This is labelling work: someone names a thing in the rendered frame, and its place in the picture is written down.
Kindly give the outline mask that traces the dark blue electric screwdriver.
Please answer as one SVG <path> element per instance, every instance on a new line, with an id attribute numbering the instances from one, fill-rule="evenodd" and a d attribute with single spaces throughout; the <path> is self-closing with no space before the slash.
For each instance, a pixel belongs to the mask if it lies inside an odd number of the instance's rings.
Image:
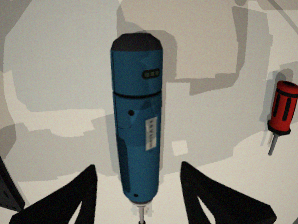
<path id="1" fill-rule="evenodd" d="M 125 33 L 110 58 L 122 189 L 143 224 L 159 186 L 163 48 L 150 33 Z"/>

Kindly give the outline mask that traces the red hand screwdriver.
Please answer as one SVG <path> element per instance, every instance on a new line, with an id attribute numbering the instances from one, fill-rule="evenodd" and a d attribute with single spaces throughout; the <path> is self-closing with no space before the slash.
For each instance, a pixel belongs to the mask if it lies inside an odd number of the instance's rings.
<path id="1" fill-rule="evenodd" d="M 298 85 L 288 81 L 278 81 L 275 92 L 271 119 L 268 120 L 268 130 L 273 132 L 273 140 L 269 150 L 272 155 L 277 139 L 291 132 L 292 121 L 298 100 Z"/>

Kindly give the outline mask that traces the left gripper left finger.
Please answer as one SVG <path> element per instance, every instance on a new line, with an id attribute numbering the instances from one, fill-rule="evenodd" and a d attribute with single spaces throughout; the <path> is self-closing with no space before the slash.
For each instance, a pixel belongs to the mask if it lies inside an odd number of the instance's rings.
<path id="1" fill-rule="evenodd" d="M 65 186 L 12 215 L 9 224 L 68 224 L 81 202 L 74 224 L 94 224 L 97 182 L 91 164 Z"/>

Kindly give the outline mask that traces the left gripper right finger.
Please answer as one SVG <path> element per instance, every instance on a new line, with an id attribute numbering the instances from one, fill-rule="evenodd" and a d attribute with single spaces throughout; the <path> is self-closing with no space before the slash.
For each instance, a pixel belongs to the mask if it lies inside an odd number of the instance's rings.
<path id="1" fill-rule="evenodd" d="M 270 205 L 207 177 L 186 161 L 181 162 L 180 180 L 189 224 L 211 224 L 199 200 L 215 224 L 274 224 L 277 219 Z"/>

